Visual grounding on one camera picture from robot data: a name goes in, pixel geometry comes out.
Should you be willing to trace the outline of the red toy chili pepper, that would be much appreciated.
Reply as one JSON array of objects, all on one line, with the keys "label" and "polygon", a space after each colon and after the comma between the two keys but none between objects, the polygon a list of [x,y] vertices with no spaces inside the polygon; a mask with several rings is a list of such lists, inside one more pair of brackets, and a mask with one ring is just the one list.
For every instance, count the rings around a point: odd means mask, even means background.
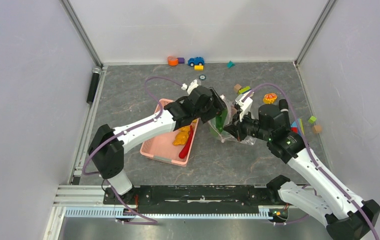
[{"label": "red toy chili pepper", "polygon": [[184,158],[187,157],[187,155],[189,153],[189,150],[190,150],[190,146],[191,146],[191,142],[192,142],[192,139],[193,139],[193,135],[194,135],[194,130],[193,130],[193,127],[190,126],[189,138],[187,140],[186,145],[184,146],[184,148],[181,150],[181,152],[179,154],[179,157],[181,159],[184,159]]}]

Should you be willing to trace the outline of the green toy bok choy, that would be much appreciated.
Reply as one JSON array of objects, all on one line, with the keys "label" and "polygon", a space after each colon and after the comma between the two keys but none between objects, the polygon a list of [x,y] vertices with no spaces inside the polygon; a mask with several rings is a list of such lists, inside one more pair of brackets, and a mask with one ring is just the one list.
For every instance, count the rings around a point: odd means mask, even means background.
[{"label": "green toy bok choy", "polygon": [[210,132],[213,136],[218,137],[221,133],[218,133],[215,125],[215,117],[208,121],[208,124],[210,126]]}]

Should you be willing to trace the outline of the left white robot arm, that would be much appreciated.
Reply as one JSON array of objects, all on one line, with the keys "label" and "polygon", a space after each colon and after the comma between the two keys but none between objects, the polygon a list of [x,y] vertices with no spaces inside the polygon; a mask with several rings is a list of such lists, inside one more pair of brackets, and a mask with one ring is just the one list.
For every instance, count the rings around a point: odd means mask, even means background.
[{"label": "left white robot arm", "polygon": [[213,88],[197,86],[155,114],[137,122],[111,128],[104,124],[97,130],[88,149],[85,164],[93,162],[96,174],[106,180],[123,204],[134,200],[135,190],[124,170],[124,155],[135,146],[161,134],[186,127],[194,120],[203,123],[220,115],[225,102]]}]

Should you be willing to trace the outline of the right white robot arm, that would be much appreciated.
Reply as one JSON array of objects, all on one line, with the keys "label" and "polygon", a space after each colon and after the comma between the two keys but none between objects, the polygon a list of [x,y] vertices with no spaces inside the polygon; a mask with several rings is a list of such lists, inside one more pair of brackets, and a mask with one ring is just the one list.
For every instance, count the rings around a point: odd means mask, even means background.
[{"label": "right white robot arm", "polygon": [[268,184],[269,202],[286,202],[298,207],[319,221],[334,240],[360,240],[372,232],[379,235],[375,225],[380,206],[373,199],[349,190],[330,172],[309,147],[306,139],[291,130],[288,104],[265,104],[258,109],[258,119],[252,118],[247,107],[235,104],[236,112],[224,130],[237,140],[247,136],[264,140],[270,152],[303,176],[316,191],[309,193],[285,176]]}]

